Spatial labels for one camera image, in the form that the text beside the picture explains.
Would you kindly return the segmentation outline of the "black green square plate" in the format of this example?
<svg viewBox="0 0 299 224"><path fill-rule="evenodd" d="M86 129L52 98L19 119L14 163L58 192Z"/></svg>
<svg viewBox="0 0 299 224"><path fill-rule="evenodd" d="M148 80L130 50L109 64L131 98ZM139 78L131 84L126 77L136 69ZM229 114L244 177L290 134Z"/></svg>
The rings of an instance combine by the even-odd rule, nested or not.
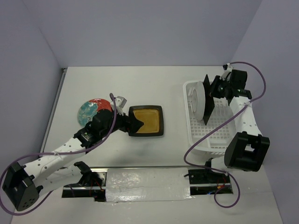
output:
<svg viewBox="0 0 299 224"><path fill-rule="evenodd" d="M205 79L203 81L203 86L205 91L205 109L204 109L203 121L204 124L207 125L215 107L214 98L211 96L211 85L210 85L208 75L205 76Z"/></svg>

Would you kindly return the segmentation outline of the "red teal round plate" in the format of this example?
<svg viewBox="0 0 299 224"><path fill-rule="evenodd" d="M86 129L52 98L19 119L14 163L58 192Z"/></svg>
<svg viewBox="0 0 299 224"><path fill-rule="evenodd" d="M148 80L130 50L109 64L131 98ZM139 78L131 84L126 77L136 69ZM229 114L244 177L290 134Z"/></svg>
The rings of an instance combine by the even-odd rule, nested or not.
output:
<svg viewBox="0 0 299 224"><path fill-rule="evenodd" d="M82 104L77 114L80 126L84 127L88 122L92 121L93 117L102 109L112 111L110 102L102 98L91 99Z"/></svg>
<svg viewBox="0 0 299 224"><path fill-rule="evenodd" d="M198 81L192 89L191 109L192 113L198 121L201 121L205 112L205 89L202 81Z"/></svg>

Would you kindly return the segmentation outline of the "black amber square plate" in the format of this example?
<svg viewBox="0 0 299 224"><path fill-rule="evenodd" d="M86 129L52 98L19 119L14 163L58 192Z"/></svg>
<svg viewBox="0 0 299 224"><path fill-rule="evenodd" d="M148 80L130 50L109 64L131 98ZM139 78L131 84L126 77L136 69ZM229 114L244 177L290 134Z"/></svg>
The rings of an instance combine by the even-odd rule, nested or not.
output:
<svg viewBox="0 0 299 224"><path fill-rule="evenodd" d="M159 105L131 106L129 116L135 117L143 125L135 132L129 131L131 137L160 137L164 135L164 116Z"/></svg>

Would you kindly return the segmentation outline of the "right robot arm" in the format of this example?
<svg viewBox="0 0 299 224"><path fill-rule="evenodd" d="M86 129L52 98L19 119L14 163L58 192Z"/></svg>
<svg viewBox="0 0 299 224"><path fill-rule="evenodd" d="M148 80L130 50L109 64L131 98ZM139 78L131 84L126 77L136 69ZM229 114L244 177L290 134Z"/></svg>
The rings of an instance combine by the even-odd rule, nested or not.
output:
<svg viewBox="0 0 299 224"><path fill-rule="evenodd" d="M213 82L205 77L203 81L205 91L205 110L203 121L208 123L214 109L214 99L225 98L231 108L235 123L236 134L229 143L224 156L211 158L210 167L203 171L207 182L214 182L219 178L219 171L229 169L257 172L270 146L270 139L264 137L255 121L252 102L254 99L249 90L245 89L247 72L234 70L224 72L223 76L216 76Z"/></svg>

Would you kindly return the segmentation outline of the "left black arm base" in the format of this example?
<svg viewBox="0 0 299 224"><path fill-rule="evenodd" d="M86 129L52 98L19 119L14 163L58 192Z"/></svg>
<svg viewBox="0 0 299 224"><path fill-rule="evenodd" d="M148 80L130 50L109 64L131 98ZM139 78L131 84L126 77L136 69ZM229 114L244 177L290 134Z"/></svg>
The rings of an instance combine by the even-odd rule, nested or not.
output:
<svg viewBox="0 0 299 224"><path fill-rule="evenodd" d="M86 184L69 184L63 187L62 198L91 198L95 202L106 202L107 171L97 171L98 177L93 177Z"/></svg>

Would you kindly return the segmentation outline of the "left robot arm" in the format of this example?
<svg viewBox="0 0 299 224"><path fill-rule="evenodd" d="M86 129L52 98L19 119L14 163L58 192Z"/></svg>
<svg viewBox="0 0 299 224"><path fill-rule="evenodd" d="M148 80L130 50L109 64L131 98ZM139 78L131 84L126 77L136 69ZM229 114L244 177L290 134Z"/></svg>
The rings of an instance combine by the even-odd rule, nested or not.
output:
<svg viewBox="0 0 299 224"><path fill-rule="evenodd" d="M110 134L123 131L135 134L144 125L135 115L119 114L107 109L100 110L82 129L66 143L50 153L42 153L35 161L20 165L10 164L0 181L2 189L17 210L25 215L43 194L71 183L86 186L100 178L88 165L77 159L100 146Z"/></svg>

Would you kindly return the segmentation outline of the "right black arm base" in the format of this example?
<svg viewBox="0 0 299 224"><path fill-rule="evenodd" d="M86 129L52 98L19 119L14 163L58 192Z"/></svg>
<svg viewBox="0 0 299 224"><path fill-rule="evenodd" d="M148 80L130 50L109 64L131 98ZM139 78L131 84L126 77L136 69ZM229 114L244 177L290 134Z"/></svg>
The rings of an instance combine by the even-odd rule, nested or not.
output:
<svg viewBox="0 0 299 224"><path fill-rule="evenodd" d="M230 178L225 174L207 169L189 169L184 178L189 180L192 196L214 195L217 190L218 194L233 193Z"/></svg>

